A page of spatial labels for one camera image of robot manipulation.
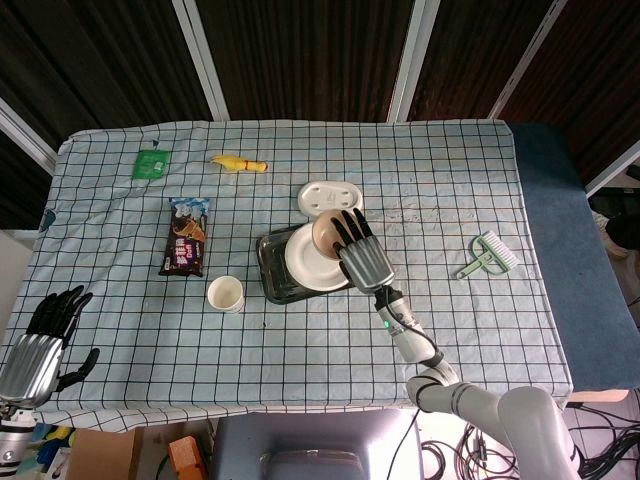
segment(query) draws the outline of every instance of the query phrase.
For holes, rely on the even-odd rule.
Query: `metal hand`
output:
[[[95,366],[100,350],[91,349],[75,372],[59,376],[64,349],[78,318],[93,295],[83,287],[51,294],[36,308],[24,335],[18,337],[0,373],[0,408],[36,408],[53,391],[81,382]]]
[[[354,208],[353,213],[358,224],[349,212],[341,212],[348,230],[339,219],[331,219],[344,243],[336,242],[333,248],[341,259],[340,267],[345,275],[362,293],[372,295],[383,286],[390,285],[395,272],[362,212]]]

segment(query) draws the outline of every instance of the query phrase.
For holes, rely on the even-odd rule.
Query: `white paper cup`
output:
[[[244,288],[236,277],[218,277],[209,285],[207,299],[216,310],[239,312],[244,307]]]

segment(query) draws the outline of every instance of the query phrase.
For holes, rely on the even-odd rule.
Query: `green packet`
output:
[[[133,167],[132,178],[162,178],[171,159],[166,150],[140,150]]]

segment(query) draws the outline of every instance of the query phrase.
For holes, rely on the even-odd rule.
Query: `baking tray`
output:
[[[331,292],[318,292],[298,284],[287,270],[284,251],[287,241],[293,233],[304,224],[281,228],[261,237],[256,242],[258,265],[264,295],[272,303],[286,305],[305,298],[317,297]],[[353,287],[349,282],[345,286],[336,288],[338,292]]]

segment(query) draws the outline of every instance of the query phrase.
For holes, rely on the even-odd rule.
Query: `snack wrapper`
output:
[[[171,225],[160,275],[202,277],[208,198],[171,198]]]

